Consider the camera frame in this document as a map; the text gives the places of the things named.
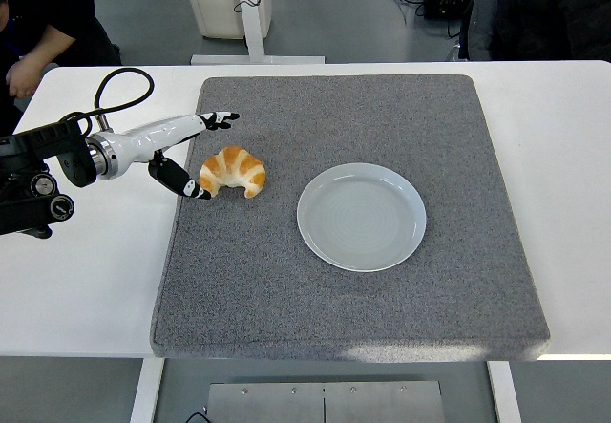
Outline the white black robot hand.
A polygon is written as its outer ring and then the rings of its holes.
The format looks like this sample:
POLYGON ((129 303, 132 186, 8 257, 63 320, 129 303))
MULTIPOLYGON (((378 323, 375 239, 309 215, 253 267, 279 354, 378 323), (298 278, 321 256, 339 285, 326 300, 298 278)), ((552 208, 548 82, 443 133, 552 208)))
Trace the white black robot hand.
POLYGON ((212 112, 177 116, 136 127, 124 134, 102 131, 88 138, 98 176, 113 180, 125 174, 134 163, 146 163, 149 174, 173 193, 195 199, 211 194, 164 152, 208 130, 228 129, 240 117, 237 113, 212 112))

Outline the person's hand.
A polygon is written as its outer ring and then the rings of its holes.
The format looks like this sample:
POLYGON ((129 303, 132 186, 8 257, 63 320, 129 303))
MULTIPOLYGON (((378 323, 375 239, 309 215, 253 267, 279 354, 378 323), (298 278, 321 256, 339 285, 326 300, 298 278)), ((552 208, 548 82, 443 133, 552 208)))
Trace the person's hand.
POLYGON ((32 96, 41 78, 39 66, 23 57, 14 63, 8 70, 6 82, 9 87, 9 96, 25 98, 32 96))

